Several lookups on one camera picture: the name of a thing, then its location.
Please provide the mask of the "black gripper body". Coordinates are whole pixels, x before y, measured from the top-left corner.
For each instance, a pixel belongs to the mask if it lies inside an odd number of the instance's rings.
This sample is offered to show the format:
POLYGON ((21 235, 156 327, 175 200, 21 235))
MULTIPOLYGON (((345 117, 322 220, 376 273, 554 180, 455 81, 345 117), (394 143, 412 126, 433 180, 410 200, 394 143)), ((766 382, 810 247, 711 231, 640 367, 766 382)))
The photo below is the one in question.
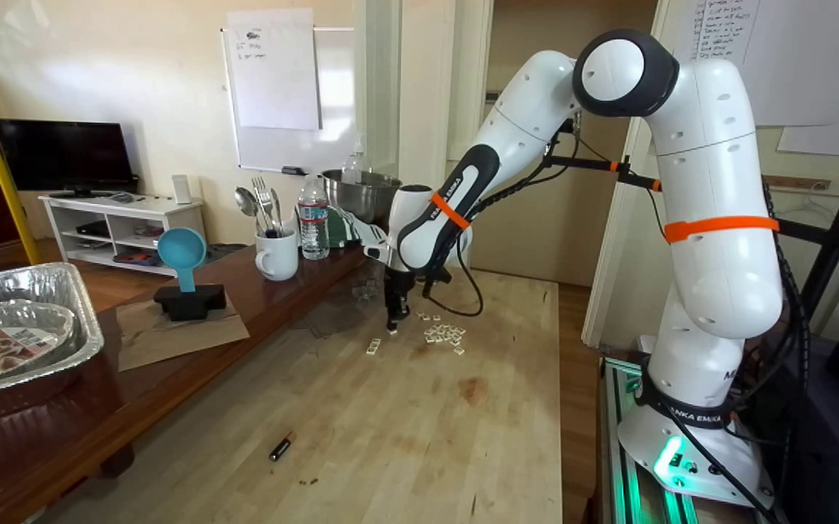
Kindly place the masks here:
POLYGON ((383 311, 389 321, 404 321, 410 315, 408 295, 412 289, 412 276, 388 268, 383 271, 383 311))

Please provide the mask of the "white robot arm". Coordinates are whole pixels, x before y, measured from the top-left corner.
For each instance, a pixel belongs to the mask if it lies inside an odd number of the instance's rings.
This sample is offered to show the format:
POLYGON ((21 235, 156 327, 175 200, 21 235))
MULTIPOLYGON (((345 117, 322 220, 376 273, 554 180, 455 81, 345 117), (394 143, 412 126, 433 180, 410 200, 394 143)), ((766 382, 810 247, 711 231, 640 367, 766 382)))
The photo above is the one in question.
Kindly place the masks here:
POLYGON ((742 347, 777 322, 784 286, 777 220, 766 210, 752 104, 733 63, 679 60, 638 31, 605 31, 580 56, 533 53, 446 184, 389 210, 388 266, 439 276, 482 200, 542 156, 580 110, 650 126, 672 266, 640 398, 616 440, 672 493, 766 509, 761 452, 727 392, 742 347))

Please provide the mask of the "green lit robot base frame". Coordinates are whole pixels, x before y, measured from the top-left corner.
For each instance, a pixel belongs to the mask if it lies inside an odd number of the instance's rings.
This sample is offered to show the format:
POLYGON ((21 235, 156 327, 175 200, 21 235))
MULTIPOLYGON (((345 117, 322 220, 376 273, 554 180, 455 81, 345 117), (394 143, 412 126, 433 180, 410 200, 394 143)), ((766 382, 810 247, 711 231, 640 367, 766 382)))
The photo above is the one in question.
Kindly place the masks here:
POLYGON ((669 420, 643 392, 634 360, 600 365, 602 524, 784 524, 752 430, 669 420))

